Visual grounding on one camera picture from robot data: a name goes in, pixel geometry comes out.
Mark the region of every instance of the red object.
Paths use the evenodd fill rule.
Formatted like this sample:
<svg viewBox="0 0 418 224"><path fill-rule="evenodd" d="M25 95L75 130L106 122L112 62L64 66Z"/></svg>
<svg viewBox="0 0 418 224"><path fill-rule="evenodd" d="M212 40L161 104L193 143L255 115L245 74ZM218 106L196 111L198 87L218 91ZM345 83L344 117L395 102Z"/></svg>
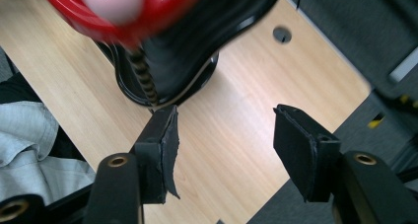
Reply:
<svg viewBox="0 0 418 224"><path fill-rule="evenodd" d="M48 0L62 18L79 33L96 41L134 48L139 42L168 28L198 0L145 0L138 19L115 26L93 13L82 0Z"/></svg>

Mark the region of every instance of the gray cloth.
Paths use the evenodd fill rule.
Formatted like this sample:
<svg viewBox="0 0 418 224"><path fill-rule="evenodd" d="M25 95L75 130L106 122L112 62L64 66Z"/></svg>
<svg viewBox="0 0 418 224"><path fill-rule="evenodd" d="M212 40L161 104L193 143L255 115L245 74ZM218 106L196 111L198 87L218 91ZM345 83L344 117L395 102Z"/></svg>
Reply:
<svg viewBox="0 0 418 224"><path fill-rule="evenodd" d="M58 122L42 103L0 105L0 200L35 193L46 205L91 184L86 162L48 157Z"/></svg>

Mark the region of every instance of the white ball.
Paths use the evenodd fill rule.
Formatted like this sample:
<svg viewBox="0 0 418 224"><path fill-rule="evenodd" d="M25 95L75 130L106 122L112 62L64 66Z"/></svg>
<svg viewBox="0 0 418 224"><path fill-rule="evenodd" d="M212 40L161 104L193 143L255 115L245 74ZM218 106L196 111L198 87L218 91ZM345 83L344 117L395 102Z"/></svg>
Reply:
<svg viewBox="0 0 418 224"><path fill-rule="evenodd" d="M144 0L82 0L96 15L114 25L133 22L140 15Z"/></svg>

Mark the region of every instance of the light wood tabletop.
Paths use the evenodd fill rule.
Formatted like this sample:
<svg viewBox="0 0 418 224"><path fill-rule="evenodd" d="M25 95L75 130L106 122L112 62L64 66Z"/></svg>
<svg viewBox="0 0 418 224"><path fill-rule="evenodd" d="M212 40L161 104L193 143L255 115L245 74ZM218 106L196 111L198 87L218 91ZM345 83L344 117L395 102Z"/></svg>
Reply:
<svg viewBox="0 0 418 224"><path fill-rule="evenodd" d="M277 26L291 30L289 43L273 38ZM0 0L0 45L94 169L127 152L151 117L123 96L94 43L45 0ZM221 50L212 79L179 107L174 179L181 200L169 195L165 205L146 205L146 222L245 223L288 180L272 146L273 108L298 107L334 131L369 92L280 0Z"/></svg>

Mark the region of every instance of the wooden table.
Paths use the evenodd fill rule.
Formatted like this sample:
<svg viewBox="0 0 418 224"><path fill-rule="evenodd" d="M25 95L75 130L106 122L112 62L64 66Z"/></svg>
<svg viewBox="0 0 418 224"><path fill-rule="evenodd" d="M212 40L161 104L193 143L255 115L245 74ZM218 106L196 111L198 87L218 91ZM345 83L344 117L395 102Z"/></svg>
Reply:
<svg viewBox="0 0 418 224"><path fill-rule="evenodd" d="M276 26L293 33L274 40ZM0 45L87 161L126 152L150 118L119 91L94 43L45 0L0 0ZM208 85L179 108L181 200L145 206L148 223L245 223L288 180L273 150L277 104L333 131L368 85L286 1L221 50Z"/></svg>

